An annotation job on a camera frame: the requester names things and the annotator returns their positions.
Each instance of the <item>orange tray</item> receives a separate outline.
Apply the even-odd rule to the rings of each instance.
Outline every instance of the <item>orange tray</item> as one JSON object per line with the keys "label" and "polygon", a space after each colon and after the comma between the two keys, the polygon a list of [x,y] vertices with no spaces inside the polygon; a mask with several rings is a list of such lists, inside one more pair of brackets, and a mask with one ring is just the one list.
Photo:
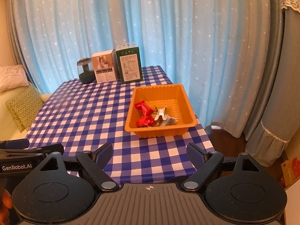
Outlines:
{"label": "orange tray", "polygon": [[[172,126],[138,128],[135,123],[142,117],[142,114],[134,105],[142,100],[153,110],[155,107],[167,106],[166,113],[177,118],[178,122]],[[174,136],[185,134],[189,127],[195,127],[197,124],[197,119],[183,85],[145,86],[136,87],[133,90],[125,131],[134,132],[139,138]]]}

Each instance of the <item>blue and white tablecloth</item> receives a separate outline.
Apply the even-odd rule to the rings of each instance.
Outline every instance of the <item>blue and white tablecloth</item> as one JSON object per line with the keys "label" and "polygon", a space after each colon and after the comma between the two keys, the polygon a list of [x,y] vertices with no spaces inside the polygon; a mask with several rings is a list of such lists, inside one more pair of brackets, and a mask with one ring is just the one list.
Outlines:
{"label": "blue and white tablecloth", "polygon": [[195,168],[186,155],[189,142],[213,150],[202,125],[183,136],[140,139],[124,131],[133,89],[171,84],[160,66],[144,67],[144,81],[83,85],[78,79],[64,82],[45,102],[27,138],[30,148],[61,143],[64,156],[113,144],[113,157],[104,168],[117,183],[149,183],[191,175]]}

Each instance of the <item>silver bolt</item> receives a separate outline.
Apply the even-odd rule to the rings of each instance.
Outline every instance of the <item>silver bolt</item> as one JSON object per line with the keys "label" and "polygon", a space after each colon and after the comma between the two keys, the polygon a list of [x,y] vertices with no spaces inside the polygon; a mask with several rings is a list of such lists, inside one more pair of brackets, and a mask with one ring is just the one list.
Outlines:
{"label": "silver bolt", "polygon": [[188,182],[185,182],[183,184],[183,186],[186,187],[187,189],[196,189],[198,187],[198,184],[193,181],[188,181]]}
{"label": "silver bolt", "polygon": [[114,182],[111,182],[111,181],[104,182],[101,185],[104,189],[108,189],[108,190],[116,187],[116,184]]}

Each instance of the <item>gray curtain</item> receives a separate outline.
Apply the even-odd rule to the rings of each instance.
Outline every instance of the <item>gray curtain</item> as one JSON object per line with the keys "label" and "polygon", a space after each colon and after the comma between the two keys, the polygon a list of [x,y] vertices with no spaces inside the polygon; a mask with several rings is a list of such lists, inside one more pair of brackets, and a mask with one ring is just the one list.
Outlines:
{"label": "gray curtain", "polygon": [[260,123],[273,89],[279,65],[284,25],[281,0],[270,0],[270,9],[271,26],[267,60],[256,100],[243,131],[246,141],[250,139]]}
{"label": "gray curtain", "polygon": [[282,0],[281,7],[286,9],[279,67],[262,119],[246,145],[246,152],[267,167],[281,156],[300,126],[298,1],[300,0]]}
{"label": "gray curtain", "polygon": [[21,64],[23,65],[27,79],[29,82],[33,83],[33,80],[31,78],[31,75],[27,69],[27,66],[25,64],[25,60],[23,58],[22,50],[20,48],[20,43],[17,35],[16,30],[16,24],[15,24],[15,18],[14,18],[14,3],[13,0],[6,0],[6,18],[7,18],[7,29],[8,29],[8,37],[9,37],[9,43],[11,52],[13,55],[13,60],[16,65]]}

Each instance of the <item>transparent water tank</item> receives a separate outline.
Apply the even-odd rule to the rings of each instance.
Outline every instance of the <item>transparent water tank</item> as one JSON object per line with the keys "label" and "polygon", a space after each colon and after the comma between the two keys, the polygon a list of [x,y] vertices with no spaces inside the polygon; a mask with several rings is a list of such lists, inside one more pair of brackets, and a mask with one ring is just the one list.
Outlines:
{"label": "transparent water tank", "polygon": [[96,80],[91,58],[82,58],[77,62],[77,71],[83,84],[92,83]]}

